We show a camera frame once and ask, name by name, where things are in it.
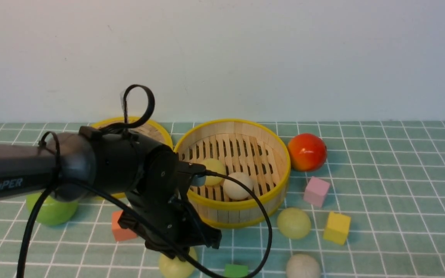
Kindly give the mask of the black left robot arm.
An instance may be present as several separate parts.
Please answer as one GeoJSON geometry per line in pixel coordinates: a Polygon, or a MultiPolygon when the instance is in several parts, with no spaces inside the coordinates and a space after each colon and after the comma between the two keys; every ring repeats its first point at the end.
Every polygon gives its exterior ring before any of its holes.
{"type": "Polygon", "coordinates": [[[123,212],[122,229],[145,240],[147,248],[168,258],[181,257],[165,239],[182,251],[199,245],[218,249],[221,231],[201,220],[187,192],[204,183],[206,168],[178,158],[169,146],[143,134],[100,134],[92,127],[79,133],[59,133],[38,146],[0,144],[0,200],[42,192],[51,182],[51,197],[72,202],[97,194],[123,192],[143,221],[123,212]]]}

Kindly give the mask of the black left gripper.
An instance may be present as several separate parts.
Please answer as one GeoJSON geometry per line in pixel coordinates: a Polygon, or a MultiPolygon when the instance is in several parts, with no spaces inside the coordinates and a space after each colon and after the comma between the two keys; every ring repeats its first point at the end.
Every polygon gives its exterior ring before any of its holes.
{"type": "Polygon", "coordinates": [[[205,223],[188,199],[190,188],[179,188],[177,153],[160,151],[149,157],[148,169],[137,187],[126,193],[131,208],[144,222],[122,212],[119,225],[144,239],[145,246],[166,257],[181,258],[191,247],[219,249],[222,234],[205,223]]]}

